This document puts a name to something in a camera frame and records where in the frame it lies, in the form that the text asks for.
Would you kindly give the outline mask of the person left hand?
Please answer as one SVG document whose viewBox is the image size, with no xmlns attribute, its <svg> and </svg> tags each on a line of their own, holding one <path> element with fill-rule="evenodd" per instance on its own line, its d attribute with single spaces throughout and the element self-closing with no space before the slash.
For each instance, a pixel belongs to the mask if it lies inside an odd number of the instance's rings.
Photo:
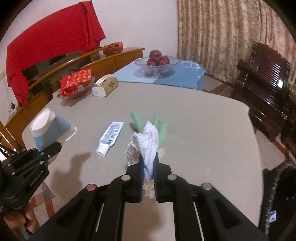
<svg viewBox="0 0 296 241">
<path fill-rule="evenodd" d="M 34 233 L 40 227 L 30 201 L 23 212 L 11 211 L 4 216 L 4 220 L 11 230 L 26 225 L 27 229 Z"/>
</svg>

